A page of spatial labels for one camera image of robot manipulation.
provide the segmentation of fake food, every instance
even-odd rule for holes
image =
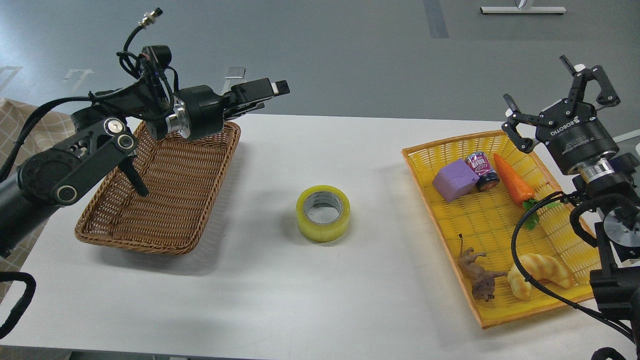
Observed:
[[[525,270],[536,280],[547,279],[562,286],[565,289],[575,285],[575,281],[569,270],[556,258],[541,254],[525,254],[520,256],[520,262]],[[513,296],[520,300],[527,300],[531,297],[531,284],[524,280],[515,264],[511,267],[507,276]]]
[[[497,170],[498,175],[500,175],[500,178],[502,179],[504,186],[507,188],[509,196],[511,196],[513,202],[525,210],[533,208],[533,206],[538,202],[534,199],[536,192],[533,188],[527,184],[527,182],[522,179],[522,176],[520,176],[520,174],[518,174],[518,172],[516,172],[516,170],[499,154],[493,154],[493,162],[495,163],[495,169]],[[540,222],[540,217],[538,214],[534,213],[527,219],[524,226],[528,230],[533,230],[538,222]]]

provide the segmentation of roll of tape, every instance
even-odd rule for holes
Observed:
[[[338,211],[338,217],[327,224],[315,222],[309,218],[312,208],[332,207]],[[309,240],[326,243],[333,241],[349,226],[349,199],[342,191],[329,185],[316,185],[306,189],[296,203],[298,228]]]

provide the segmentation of metal stand base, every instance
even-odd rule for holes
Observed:
[[[562,15],[566,13],[563,6],[536,6],[530,8],[518,9],[515,6],[481,6],[480,11],[484,14],[488,13],[554,13]]]

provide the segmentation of orange carrot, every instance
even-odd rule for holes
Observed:
[[[533,199],[536,195],[533,188],[518,175],[516,170],[514,170],[502,156],[494,153],[493,160],[495,162],[495,169],[498,175],[500,175],[504,186],[507,187],[507,191],[513,199],[513,202],[523,206],[522,204],[525,201]]]

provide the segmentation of white table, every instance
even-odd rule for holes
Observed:
[[[237,122],[240,144],[192,253],[77,241],[87,195],[49,221],[23,267],[36,295],[0,344],[250,359],[589,359],[610,346],[634,358],[631,342],[572,309],[477,324],[401,149],[500,122]],[[538,154],[570,190],[546,149]],[[352,208],[347,233],[326,245],[306,240],[294,215],[316,184],[340,188]],[[22,289],[12,286],[0,318]]]

